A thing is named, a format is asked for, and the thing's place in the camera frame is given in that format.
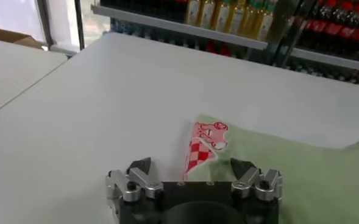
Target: light green cloth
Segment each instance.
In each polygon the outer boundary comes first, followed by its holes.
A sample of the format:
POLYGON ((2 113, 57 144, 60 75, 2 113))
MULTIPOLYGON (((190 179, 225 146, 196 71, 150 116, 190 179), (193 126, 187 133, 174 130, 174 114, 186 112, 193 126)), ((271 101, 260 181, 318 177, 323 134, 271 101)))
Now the light green cloth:
MULTIPOLYGON (((199 116, 198 121, 218 120, 199 116)), ((190 181, 232 181, 230 159, 251 161, 283 175, 280 223, 359 224, 359 142, 336 150, 228 127, 228 145, 217 152, 218 160, 191 170, 190 181)))

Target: metal shelf edge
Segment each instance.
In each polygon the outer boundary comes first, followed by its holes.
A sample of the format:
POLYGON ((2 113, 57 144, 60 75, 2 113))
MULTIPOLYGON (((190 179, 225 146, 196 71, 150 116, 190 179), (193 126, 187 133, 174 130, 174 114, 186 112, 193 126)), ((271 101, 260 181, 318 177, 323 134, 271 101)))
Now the metal shelf edge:
POLYGON ((359 70, 359 61, 307 51, 303 49, 294 48, 291 52, 291 56, 297 58, 303 58, 311 61, 317 61, 329 65, 335 65, 335 66, 359 70))
POLYGON ((166 30, 171 30, 180 33, 187 33, 190 35, 209 38, 213 40, 223 41, 226 43, 236 44, 239 46, 246 46, 258 50, 263 50, 266 48, 267 43, 253 40, 245 37, 239 37, 227 33, 216 32, 213 30, 203 29, 196 26, 190 26, 182 23, 175 23, 172 21, 154 18, 150 16, 140 15, 137 13, 127 12, 119 9, 113 9, 109 7, 104 7, 101 5, 91 5, 91 9, 94 14, 108 16, 120 20, 125 20, 132 23, 138 23, 142 25, 147 25, 151 27, 158 27, 166 30))

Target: cartoon print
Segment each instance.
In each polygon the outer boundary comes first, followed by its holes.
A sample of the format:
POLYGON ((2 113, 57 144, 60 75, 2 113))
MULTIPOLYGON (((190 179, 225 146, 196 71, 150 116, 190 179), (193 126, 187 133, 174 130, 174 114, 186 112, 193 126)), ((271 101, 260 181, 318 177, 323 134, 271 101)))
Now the cartoon print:
POLYGON ((214 151, 222 150, 227 146, 224 138, 228 126, 222 122, 213 124, 195 123, 190 142, 187 171, 203 163, 207 159, 216 159, 214 151))

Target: white table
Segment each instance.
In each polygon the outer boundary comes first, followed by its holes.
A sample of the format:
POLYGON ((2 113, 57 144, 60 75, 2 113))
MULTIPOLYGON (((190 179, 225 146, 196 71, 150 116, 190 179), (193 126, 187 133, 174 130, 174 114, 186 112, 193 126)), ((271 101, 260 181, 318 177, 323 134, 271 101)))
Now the white table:
POLYGON ((0 41, 0 108, 65 61, 60 53, 0 41))
POLYGON ((107 171, 151 156, 180 180, 202 113, 315 145, 359 141, 357 85, 108 34, 0 110, 0 223, 112 223, 107 171))

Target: shelf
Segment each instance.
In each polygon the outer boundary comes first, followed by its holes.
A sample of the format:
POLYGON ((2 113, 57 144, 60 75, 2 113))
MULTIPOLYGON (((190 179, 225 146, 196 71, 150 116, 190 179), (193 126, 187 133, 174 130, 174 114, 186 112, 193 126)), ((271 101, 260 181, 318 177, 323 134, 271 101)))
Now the shelf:
POLYGON ((108 16, 111 18, 116 18, 132 23, 138 23, 151 27, 171 30, 175 32, 187 33, 198 37, 209 38, 212 40, 218 40, 226 43, 236 44, 239 46, 246 46, 258 50, 263 50, 267 46, 267 43, 262 41, 257 41, 245 37, 239 37, 227 33, 216 32, 213 30, 203 29, 200 27, 190 26, 187 24, 175 23, 164 19, 140 15, 137 13, 113 9, 110 7, 104 7, 99 4, 96 5, 92 4, 91 10, 93 11, 94 14, 97 15, 108 16))
POLYGON ((303 58, 311 61, 317 61, 328 65, 335 65, 335 66, 359 70, 359 61, 354 61, 354 60, 336 57, 327 54, 321 54, 303 49, 294 48, 291 52, 291 56, 297 58, 303 58))

